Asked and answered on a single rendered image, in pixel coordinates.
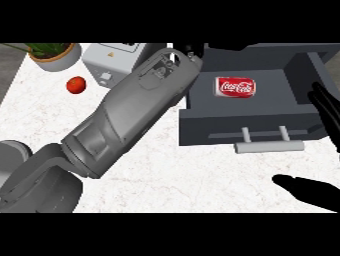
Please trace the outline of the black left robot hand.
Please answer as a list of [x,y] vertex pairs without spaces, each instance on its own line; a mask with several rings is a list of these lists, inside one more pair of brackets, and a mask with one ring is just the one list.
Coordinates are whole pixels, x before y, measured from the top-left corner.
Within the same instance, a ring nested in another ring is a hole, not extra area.
[[241,51],[247,46],[253,45],[253,42],[241,43],[175,43],[174,48],[179,50],[184,54],[193,52],[199,57],[205,56],[205,49],[224,49]]

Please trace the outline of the potted green plant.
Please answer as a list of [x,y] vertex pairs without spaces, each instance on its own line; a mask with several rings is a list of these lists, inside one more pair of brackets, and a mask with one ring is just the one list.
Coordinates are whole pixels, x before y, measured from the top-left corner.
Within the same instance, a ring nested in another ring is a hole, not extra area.
[[67,70],[82,57],[79,43],[26,43],[24,47],[5,43],[5,46],[26,52],[33,62],[48,72]]

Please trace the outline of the pale grey box appliance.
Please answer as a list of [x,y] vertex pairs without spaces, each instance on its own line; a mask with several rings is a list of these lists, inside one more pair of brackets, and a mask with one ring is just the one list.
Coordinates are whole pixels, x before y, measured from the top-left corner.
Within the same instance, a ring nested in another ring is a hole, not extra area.
[[98,82],[113,88],[166,43],[92,43],[82,60]]

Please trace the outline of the red soda can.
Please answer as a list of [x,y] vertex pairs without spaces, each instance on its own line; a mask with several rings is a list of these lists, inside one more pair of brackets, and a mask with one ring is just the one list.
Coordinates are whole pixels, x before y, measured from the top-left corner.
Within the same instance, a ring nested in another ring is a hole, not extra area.
[[218,77],[215,95],[228,98],[250,98],[256,94],[256,81],[249,77]]

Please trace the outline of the dark grey drawer front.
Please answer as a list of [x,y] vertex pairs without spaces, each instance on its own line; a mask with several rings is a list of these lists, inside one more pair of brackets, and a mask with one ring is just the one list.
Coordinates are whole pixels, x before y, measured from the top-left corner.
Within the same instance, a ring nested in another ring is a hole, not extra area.
[[287,128],[292,140],[320,140],[327,131],[318,113],[259,116],[228,116],[179,119],[179,145],[234,144],[244,141],[249,128],[253,142],[283,139],[280,127]]

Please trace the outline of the dark grey open drawer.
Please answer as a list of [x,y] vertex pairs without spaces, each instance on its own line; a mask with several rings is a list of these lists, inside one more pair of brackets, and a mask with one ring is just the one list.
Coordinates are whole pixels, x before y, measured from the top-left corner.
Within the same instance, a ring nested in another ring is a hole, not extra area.
[[[249,77],[256,81],[256,94],[250,98],[215,95],[218,77]],[[318,81],[340,100],[340,92],[317,53],[298,54],[283,69],[200,73],[190,91],[188,108],[181,117],[228,117],[281,114],[309,114],[317,109],[308,92]]]

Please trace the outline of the red tomato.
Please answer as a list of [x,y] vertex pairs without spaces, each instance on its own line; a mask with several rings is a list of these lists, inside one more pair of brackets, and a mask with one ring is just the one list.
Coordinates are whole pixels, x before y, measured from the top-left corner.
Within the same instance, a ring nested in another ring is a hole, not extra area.
[[67,90],[73,94],[81,94],[86,90],[86,80],[83,77],[73,77],[67,82]]

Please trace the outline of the dark grey cabinet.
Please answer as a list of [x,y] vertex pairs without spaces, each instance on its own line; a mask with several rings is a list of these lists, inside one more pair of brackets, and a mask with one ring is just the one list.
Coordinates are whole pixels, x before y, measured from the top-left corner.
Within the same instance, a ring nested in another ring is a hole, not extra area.
[[283,69],[298,54],[317,53],[327,63],[340,43],[258,43],[241,51],[206,48],[203,72]]

